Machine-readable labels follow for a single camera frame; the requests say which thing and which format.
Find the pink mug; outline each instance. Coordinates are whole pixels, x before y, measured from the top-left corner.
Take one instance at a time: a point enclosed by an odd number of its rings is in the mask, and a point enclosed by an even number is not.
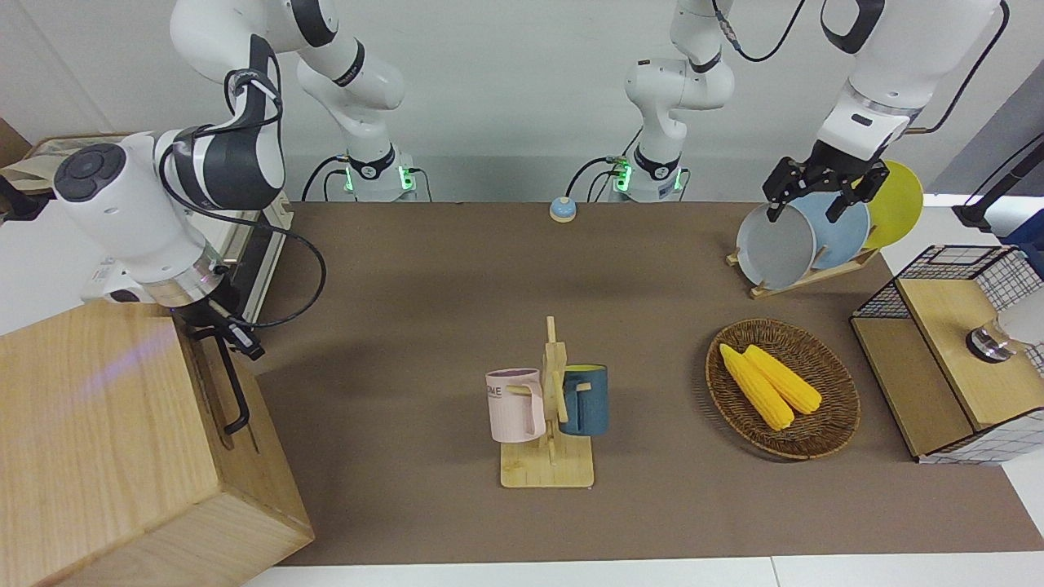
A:
[[[539,369],[501,369],[485,374],[490,430],[502,443],[529,442],[547,431]]]

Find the wire basket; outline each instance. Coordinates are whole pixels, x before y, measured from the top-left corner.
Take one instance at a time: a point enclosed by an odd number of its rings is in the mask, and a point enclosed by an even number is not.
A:
[[[773,430],[743,395],[725,367],[718,346],[743,352],[757,345],[778,358],[823,396],[820,409],[797,414],[783,430]],[[777,456],[807,461],[844,448],[859,426],[859,395],[837,355],[809,332],[769,319],[746,320],[721,330],[711,342],[707,386],[726,422],[755,446]]]

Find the blue mug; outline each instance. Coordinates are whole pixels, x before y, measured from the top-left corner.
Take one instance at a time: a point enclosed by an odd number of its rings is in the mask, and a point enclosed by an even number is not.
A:
[[[575,437],[596,437],[609,430],[609,368],[566,366],[562,389],[569,421],[560,423],[560,430]]]

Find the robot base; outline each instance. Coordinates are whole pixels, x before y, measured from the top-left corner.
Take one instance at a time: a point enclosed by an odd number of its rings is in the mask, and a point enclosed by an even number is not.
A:
[[[638,202],[639,204],[655,204],[658,202],[677,202],[682,192],[679,182],[681,169],[674,169],[662,182],[643,177],[639,171],[631,173],[630,181],[618,180],[613,183],[613,197],[608,202]]]
[[[331,191],[330,202],[417,202],[417,185],[408,171],[413,158],[400,154],[376,180],[367,180],[352,166],[347,167],[343,189]]]

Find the yellow plate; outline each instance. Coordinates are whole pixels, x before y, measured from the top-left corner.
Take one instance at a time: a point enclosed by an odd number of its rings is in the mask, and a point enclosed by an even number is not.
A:
[[[868,207],[873,232],[863,245],[880,249],[898,242],[914,230],[924,208],[924,188],[921,180],[909,167],[895,161],[885,161],[888,179]]]

